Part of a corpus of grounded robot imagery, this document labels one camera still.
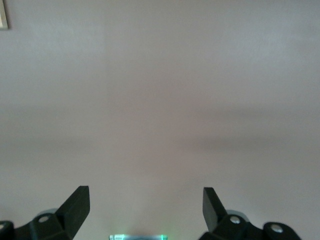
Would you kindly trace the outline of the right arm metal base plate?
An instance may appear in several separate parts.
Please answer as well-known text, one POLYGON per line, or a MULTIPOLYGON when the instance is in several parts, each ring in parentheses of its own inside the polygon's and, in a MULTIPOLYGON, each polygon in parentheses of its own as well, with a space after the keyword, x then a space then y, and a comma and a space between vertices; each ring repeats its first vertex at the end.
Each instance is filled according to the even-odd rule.
POLYGON ((111 234, 108 240, 168 240, 166 234, 156 234, 156 235, 136 235, 136 234, 111 234))

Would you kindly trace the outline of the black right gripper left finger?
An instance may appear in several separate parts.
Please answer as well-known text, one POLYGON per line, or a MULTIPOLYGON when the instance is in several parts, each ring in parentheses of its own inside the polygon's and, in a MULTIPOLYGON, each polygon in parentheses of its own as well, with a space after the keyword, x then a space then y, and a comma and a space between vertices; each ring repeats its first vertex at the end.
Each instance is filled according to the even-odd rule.
POLYGON ((34 217, 18 228, 0 220, 0 240, 73 240, 90 212, 90 189, 79 186, 53 213, 34 217))

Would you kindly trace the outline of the brown table cover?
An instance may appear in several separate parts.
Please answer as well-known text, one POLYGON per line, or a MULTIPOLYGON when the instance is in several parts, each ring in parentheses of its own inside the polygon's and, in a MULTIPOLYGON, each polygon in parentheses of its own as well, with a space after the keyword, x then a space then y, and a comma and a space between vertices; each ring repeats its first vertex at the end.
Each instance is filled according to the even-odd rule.
POLYGON ((89 186, 75 240, 197 240, 203 188, 320 240, 320 0, 4 0, 0 220, 89 186))

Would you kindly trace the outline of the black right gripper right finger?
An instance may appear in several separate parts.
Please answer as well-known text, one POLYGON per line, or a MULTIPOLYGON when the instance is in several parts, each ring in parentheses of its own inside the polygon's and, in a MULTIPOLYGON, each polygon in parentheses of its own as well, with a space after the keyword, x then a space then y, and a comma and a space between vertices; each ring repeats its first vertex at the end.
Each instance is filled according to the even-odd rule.
POLYGON ((203 189, 202 213, 208 231, 199 240, 300 240, 284 223, 267 222, 260 229, 241 215, 227 212, 212 187, 203 189))

